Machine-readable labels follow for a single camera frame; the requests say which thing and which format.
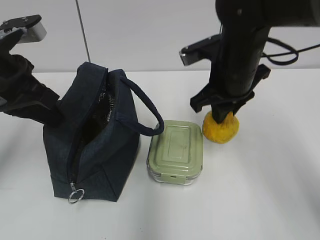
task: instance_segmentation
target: food container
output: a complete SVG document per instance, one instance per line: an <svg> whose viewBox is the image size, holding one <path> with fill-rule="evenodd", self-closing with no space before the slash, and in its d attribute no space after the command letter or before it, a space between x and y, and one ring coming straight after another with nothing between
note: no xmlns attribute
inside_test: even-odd
<svg viewBox="0 0 320 240"><path fill-rule="evenodd" d="M164 132L152 137L149 174L160 183L190 185L203 168L203 135L192 122L164 121Z"/></svg>

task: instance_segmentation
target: black robotic arm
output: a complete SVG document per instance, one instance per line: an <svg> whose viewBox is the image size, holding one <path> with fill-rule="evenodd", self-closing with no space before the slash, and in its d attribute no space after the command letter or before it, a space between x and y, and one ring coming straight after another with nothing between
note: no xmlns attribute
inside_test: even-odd
<svg viewBox="0 0 320 240"><path fill-rule="evenodd" d="M267 40L296 54L290 46L269 38L272 27L320 26L320 0L216 0L223 26L219 35L181 50L185 66L211 60L209 84L190 101L196 112L211 105L212 117L222 123L252 99L255 86L270 74L259 65Z"/></svg>

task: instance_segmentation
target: cable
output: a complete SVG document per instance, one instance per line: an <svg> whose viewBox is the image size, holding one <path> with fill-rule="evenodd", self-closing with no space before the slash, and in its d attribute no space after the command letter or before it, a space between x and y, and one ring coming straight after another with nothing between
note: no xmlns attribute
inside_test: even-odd
<svg viewBox="0 0 320 240"><path fill-rule="evenodd" d="M303 48L303 49L300 49L300 50L296 50L294 49L292 46L288 45L288 44L285 44L277 39L274 39L274 38L271 38L269 37L268 40L267 40L269 43L272 43L272 44L275 44L275 45L278 45L284 49L287 49L289 50L289 52L283 52L283 53L278 53L278 54L266 54L266 53L262 53L262 58L267 58L271 63L275 64L275 65L279 65L279 66L286 66L286 65L290 65L290 64L293 64L295 63L296 61L298 61L299 59L299 53L303 53L303 52L306 52L306 51L310 51L310 50L313 50L313 49L317 49L317 48L320 48L320 44L317 44L317 45L314 45L314 46L310 46L310 47L306 47L306 48ZM295 57L289 61L276 61L276 60L273 60L272 58L275 58L275 57L282 57L282 56L288 56L288 55L292 55L294 54Z"/></svg>
<svg viewBox="0 0 320 240"><path fill-rule="evenodd" d="M309 50L313 50L313 49L317 49L317 48L320 48L320 44L300 49L297 52L298 53L303 53L303 52L306 52L306 51L309 51ZM292 52L284 52L284 53L266 55L266 56L264 56L264 58L266 58L266 57L274 58L274 57L288 56L288 55L291 55L291 54L293 54L293 53Z"/></svg>

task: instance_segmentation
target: container lid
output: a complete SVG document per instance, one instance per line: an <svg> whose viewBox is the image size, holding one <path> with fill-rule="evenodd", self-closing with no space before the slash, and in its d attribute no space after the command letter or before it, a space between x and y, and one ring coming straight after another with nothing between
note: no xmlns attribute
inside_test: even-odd
<svg viewBox="0 0 320 240"><path fill-rule="evenodd" d="M164 132L151 140L147 162L154 175L196 178L203 166L201 128L192 122L164 121Z"/></svg>

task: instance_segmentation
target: yellow ball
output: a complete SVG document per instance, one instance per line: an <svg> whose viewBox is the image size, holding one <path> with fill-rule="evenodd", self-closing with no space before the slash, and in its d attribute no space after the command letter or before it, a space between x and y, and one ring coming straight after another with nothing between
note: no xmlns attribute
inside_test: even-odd
<svg viewBox="0 0 320 240"><path fill-rule="evenodd" d="M203 135L210 141L225 144L229 142L239 130L239 121L233 112L229 112L225 120L218 124L212 117L212 112L205 116L202 126Z"/></svg>

